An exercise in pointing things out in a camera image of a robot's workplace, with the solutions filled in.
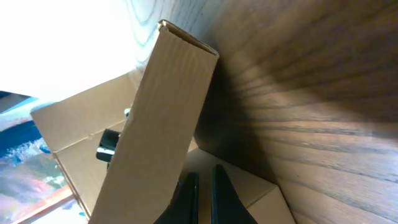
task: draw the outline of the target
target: wood grain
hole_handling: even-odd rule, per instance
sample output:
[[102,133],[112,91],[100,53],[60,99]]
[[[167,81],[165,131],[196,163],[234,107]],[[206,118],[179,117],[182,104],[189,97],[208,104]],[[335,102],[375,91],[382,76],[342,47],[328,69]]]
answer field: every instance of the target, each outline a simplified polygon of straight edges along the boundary
[[297,223],[398,223],[396,1],[127,5],[138,65],[159,19],[219,51],[200,148],[279,184]]

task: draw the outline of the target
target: black plastic piece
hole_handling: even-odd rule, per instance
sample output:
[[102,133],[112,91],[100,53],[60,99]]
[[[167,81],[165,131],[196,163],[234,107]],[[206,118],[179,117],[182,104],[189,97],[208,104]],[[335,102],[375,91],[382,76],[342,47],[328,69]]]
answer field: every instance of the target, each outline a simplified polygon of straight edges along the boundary
[[116,145],[119,141],[119,136],[119,132],[105,129],[97,148],[96,158],[101,161],[111,162]]
[[212,224],[257,224],[240,201],[224,167],[216,165],[213,171]]
[[178,191],[177,198],[171,201],[154,224],[197,224],[198,196],[199,175],[191,172]]

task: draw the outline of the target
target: open cardboard box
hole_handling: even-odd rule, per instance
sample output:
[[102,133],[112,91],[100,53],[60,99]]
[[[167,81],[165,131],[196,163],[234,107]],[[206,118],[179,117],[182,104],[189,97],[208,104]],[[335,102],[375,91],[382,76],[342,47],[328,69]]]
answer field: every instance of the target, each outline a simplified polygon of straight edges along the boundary
[[[201,175],[200,223],[209,223],[208,172],[216,163],[259,223],[293,223],[276,185],[200,149],[187,156],[218,54],[167,21],[158,35],[137,91],[126,74],[32,112],[90,223],[153,223],[188,170]],[[95,158],[105,128],[122,131],[108,173]]]

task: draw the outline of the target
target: wooden wall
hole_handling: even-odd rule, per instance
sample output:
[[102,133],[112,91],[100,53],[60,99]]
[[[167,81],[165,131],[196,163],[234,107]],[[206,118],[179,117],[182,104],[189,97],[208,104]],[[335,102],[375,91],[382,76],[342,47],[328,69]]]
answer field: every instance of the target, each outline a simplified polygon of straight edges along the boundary
[[202,149],[277,183],[297,223],[398,223],[397,1],[126,3],[138,66],[159,19],[220,52]]

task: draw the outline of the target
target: cardboard flap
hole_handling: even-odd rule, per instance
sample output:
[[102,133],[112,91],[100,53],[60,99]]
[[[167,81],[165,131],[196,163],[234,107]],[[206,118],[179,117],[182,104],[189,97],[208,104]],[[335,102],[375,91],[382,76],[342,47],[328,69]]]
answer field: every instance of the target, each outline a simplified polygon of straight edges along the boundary
[[[124,122],[110,129],[122,131]],[[84,139],[56,153],[65,177],[73,186],[75,195],[88,216],[91,215],[102,183],[106,176],[107,163],[95,157],[103,132]]]
[[188,42],[189,44],[192,44],[202,50],[205,50],[205,51],[219,57],[219,54],[215,49],[213,49],[212,47],[210,47],[209,45],[207,45],[203,42],[200,42],[198,39],[196,39],[194,36],[192,36],[191,34],[186,32],[185,30],[178,28],[176,25],[172,24],[171,22],[169,22],[165,19],[162,19],[161,21],[159,21],[158,30],[161,30],[163,28],[168,29],[171,33],[173,33],[177,37],[183,39],[184,41]]
[[248,208],[258,223],[295,224],[278,187],[275,187],[260,200]]
[[124,122],[124,109],[134,101],[135,88],[123,75],[32,112],[33,120],[52,152]]
[[170,203],[218,56],[161,29],[90,223],[154,223]]

